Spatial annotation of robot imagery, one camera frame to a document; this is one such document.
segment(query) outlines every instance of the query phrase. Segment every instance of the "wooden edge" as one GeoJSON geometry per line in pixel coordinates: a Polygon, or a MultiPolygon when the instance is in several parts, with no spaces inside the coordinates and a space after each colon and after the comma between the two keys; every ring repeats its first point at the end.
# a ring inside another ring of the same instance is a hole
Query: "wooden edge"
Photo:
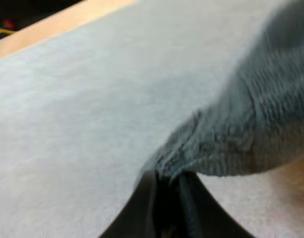
{"type": "Polygon", "coordinates": [[[82,1],[0,40],[0,58],[133,3],[135,0],[82,1]]]}

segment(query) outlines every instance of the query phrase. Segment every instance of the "white surface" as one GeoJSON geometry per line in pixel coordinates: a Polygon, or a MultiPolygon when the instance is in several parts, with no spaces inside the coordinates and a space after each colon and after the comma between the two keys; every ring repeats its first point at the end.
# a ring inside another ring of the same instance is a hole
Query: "white surface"
{"type": "MultiPolygon", "coordinates": [[[[282,0],[147,0],[0,60],[0,238],[91,238],[282,0]]],[[[245,228],[304,237],[304,164],[206,178],[245,228]]]]}

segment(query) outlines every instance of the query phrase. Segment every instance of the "fuzzy gray cloth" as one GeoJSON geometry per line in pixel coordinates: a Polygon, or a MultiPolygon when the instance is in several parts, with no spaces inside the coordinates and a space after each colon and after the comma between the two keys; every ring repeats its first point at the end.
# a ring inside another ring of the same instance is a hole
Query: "fuzzy gray cloth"
{"type": "Polygon", "coordinates": [[[304,158],[304,0],[282,9],[216,101],[143,166],[162,176],[261,173],[304,158]]]}

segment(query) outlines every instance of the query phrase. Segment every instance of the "black object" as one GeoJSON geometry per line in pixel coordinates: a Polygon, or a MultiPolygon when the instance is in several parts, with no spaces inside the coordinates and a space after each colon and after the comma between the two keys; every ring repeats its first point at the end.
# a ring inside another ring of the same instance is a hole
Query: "black object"
{"type": "Polygon", "coordinates": [[[31,0],[33,5],[43,12],[63,10],[81,0],[31,0]]]}
{"type": "Polygon", "coordinates": [[[216,202],[194,173],[171,184],[146,172],[99,238],[253,238],[216,202]]]}

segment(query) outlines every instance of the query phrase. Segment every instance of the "textured fabric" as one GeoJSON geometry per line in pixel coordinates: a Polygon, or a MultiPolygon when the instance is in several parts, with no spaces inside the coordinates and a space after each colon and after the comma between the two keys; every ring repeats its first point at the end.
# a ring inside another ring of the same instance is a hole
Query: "textured fabric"
{"type": "Polygon", "coordinates": [[[143,166],[175,178],[251,175],[304,158],[304,0],[270,21],[221,95],[143,166]]]}
{"type": "MultiPolygon", "coordinates": [[[[0,60],[0,238],[99,235],[279,0],[146,0],[0,60]]],[[[304,237],[304,162],[201,177],[257,237],[304,237]]]]}

